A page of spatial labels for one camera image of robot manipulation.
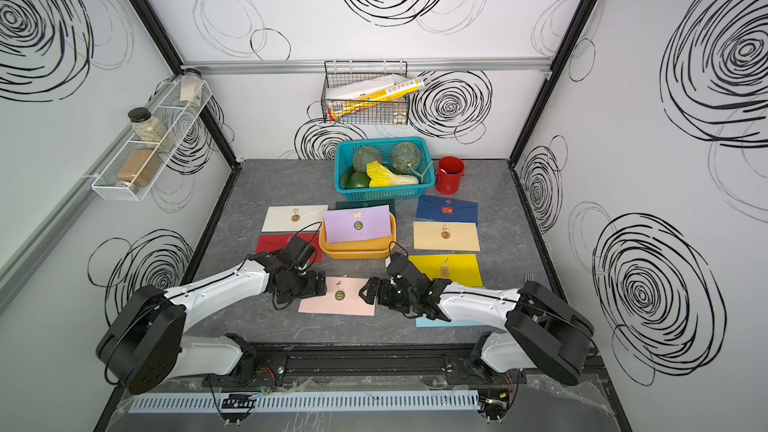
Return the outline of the pink envelope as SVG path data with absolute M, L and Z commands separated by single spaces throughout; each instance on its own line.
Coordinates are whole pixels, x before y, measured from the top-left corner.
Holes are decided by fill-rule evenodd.
M 363 278 L 331 277 L 326 278 L 325 295 L 302 299 L 298 312 L 304 314 L 325 314 L 345 316 L 374 316 L 375 306 L 367 304 L 360 296 L 360 290 L 366 285 Z

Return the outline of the purple envelope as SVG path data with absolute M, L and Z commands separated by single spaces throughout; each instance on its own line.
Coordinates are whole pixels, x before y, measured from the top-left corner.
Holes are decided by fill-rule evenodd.
M 326 211 L 328 243 L 360 242 L 390 237 L 390 209 L 386 205 Z

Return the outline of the beige envelope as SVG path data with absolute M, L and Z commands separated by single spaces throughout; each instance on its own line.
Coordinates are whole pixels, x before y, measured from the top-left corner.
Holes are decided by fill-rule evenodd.
M 480 251 L 475 223 L 414 222 L 413 245 L 417 250 Z

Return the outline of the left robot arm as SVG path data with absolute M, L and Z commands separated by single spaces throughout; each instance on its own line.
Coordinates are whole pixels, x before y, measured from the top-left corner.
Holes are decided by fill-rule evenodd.
M 107 382 L 133 395 L 168 379 L 207 378 L 213 387 L 247 386 L 261 373 L 255 347 L 243 337 L 195 337 L 203 319 L 249 297 L 267 294 L 275 309 L 295 300 L 322 297 L 326 276 L 311 269 L 317 246 L 299 235 L 273 251 L 246 256 L 239 264 L 187 285 L 134 292 L 96 347 Z

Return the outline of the white wrap box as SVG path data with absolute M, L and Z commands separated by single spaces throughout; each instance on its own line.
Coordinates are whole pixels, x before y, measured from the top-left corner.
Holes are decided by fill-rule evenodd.
M 329 87 L 326 89 L 325 97 L 329 100 L 357 100 L 406 81 L 407 78 L 400 75 L 376 76 L 372 79 Z

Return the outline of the red envelope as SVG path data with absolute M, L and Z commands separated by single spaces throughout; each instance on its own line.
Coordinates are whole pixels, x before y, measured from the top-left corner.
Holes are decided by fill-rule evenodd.
M 263 234 L 259 237 L 255 252 L 274 252 L 283 249 L 289 244 L 292 238 L 292 234 Z M 307 233 L 299 234 L 297 235 L 297 238 L 310 244 L 307 252 L 311 252 L 311 250 L 314 249 L 315 254 L 311 257 L 311 263 L 321 263 L 323 260 L 323 252 L 319 245 L 319 237 Z

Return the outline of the white envelope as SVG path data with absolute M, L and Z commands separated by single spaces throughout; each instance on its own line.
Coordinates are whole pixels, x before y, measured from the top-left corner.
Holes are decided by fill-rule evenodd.
M 327 205 L 271 206 L 261 228 L 262 232 L 314 232 L 319 229 Z

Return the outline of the yellow envelope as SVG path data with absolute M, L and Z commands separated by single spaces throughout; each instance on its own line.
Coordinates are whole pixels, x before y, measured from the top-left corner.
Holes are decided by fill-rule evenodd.
M 429 279 L 450 279 L 467 287 L 482 287 L 475 254 L 411 256 L 410 261 Z

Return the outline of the green pepper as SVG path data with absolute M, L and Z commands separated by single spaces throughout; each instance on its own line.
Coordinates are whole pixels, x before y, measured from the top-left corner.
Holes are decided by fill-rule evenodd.
M 370 177 L 363 172 L 353 172 L 344 184 L 347 190 L 365 189 L 370 186 Z

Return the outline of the yellow white cabbage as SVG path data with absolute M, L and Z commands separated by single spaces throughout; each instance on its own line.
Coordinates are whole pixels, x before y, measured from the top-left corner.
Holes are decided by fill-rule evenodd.
M 420 184 L 417 177 L 396 174 L 378 161 L 369 162 L 366 165 L 366 174 L 370 179 L 370 188 L 401 187 Z

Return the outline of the right green melon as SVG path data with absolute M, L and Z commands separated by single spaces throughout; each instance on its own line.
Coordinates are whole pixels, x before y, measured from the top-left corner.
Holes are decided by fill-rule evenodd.
M 397 143 L 390 152 L 391 166 L 401 174 L 413 174 L 419 171 L 422 163 L 421 149 L 412 142 Z

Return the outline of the green melon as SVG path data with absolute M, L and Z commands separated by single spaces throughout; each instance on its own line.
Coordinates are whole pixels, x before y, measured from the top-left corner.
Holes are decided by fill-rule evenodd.
M 391 166 L 401 174 L 413 174 L 419 171 L 422 163 L 421 149 L 412 142 L 397 143 L 390 152 Z
M 383 153 L 379 149 L 371 145 L 363 145 L 353 154 L 353 169 L 355 172 L 366 173 L 369 163 L 382 161 Z

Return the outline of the left green melon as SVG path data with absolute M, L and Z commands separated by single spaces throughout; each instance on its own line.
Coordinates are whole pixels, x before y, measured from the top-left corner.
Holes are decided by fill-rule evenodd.
M 371 145 L 363 145 L 353 154 L 353 169 L 355 172 L 366 173 L 369 163 L 382 161 L 383 153 L 379 149 Z

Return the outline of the black lid spice jar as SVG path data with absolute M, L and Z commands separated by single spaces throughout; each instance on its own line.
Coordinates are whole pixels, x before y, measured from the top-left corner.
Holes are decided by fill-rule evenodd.
M 166 138 L 165 124 L 146 107 L 131 109 L 127 114 L 134 133 L 143 141 L 160 145 Z

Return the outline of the clear lid jar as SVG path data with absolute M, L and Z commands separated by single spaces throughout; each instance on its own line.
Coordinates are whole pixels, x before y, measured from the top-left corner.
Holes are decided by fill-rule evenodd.
M 201 73 L 193 68 L 184 69 L 180 82 L 180 101 L 182 103 L 199 106 L 203 91 Z

